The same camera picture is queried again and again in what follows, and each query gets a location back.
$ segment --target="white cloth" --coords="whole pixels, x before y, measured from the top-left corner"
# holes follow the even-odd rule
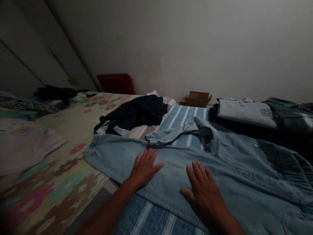
[[[153,90],[152,92],[150,92],[150,93],[148,93],[146,95],[156,95],[157,97],[160,97],[156,90]]]

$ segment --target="cardboard box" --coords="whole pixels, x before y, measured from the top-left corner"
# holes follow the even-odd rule
[[[185,96],[186,106],[205,108],[212,98],[207,92],[190,91],[189,96]]]

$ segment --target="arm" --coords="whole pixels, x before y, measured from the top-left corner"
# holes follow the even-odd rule
[[[145,186],[158,172],[163,163],[153,167],[157,150],[146,149],[137,155],[130,177],[117,189],[108,201],[85,223],[79,234],[110,234],[115,229],[119,218],[138,189]]]
[[[200,162],[194,161],[192,165],[194,171],[187,166],[187,173],[194,192],[183,188],[182,195],[207,226],[214,223],[226,235],[244,235],[239,222],[227,209],[210,170],[204,170]]]

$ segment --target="pink cloth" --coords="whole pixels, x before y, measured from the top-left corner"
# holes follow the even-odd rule
[[[0,176],[21,173],[66,140],[50,128],[15,118],[0,119]]]

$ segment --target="finger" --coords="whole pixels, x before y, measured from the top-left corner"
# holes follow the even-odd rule
[[[154,152],[153,152],[153,154],[152,154],[150,160],[151,160],[152,162],[154,162],[154,160],[156,159],[156,156],[157,156],[157,150],[154,150]]]
[[[193,169],[194,169],[194,172],[195,172],[195,175],[197,177],[197,179],[200,181],[200,182],[203,182],[204,179],[203,179],[203,176],[202,176],[202,173],[199,169],[199,166],[198,164],[196,163],[196,161],[193,161],[192,162],[192,165],[193,165]]]
[[[143,155],[141,156],[141,159],[144,159],[148,153],[148,150],[149,149],[145,149],[144,152],[143,152]]]
[[[208,178],[208,176],[207,176],[207,174],[206,174],[206,172],[205,172],[203,166],[201,165],[201,163],[200,163],[200,162],[197,162],[197,164],[198,164],[198,167],[199,167],[199,169],[200,169],[200,171],[201,171],[201,174],[202,174],[203,178],[204,178],[205,180],[209,180],[209,178]]]
[[[194,205],[197,202],[197,199],[193,192],[189,189],[182,188],[180,193],[186,198],[186,200],[191,204]]]
[[[197,180],[195,174],[193,173],[191,166],[189,166],[189,165],[187,166],[187,174],[189,176],[189,180],[191,182],[191,185],[192,186],[195,185],[198,180]]]
[[[141,156],[141,153],[138,153],[137,157],[136,157],[136,160],[135,160],[135,165],[140,162],[140,156]]]
[[[164,166],[163,163],[156,164],[154,168],[152,169],[153,174],[157,173],[163,166]]]
[[[144,160],[145,160],[145,159],[150,159],[150,156],[151,156],[152,151],[153,151],[153,148],[149,148],[147,154],[146,154],[145,157],[144,157]]]
[[[209,168],[206,168],[205,172],[206,172],[206,174],[207,174],[207,176],[209,178],[209,181],[215,182],[214,177],[213,177],[211,171],[209,170]]]

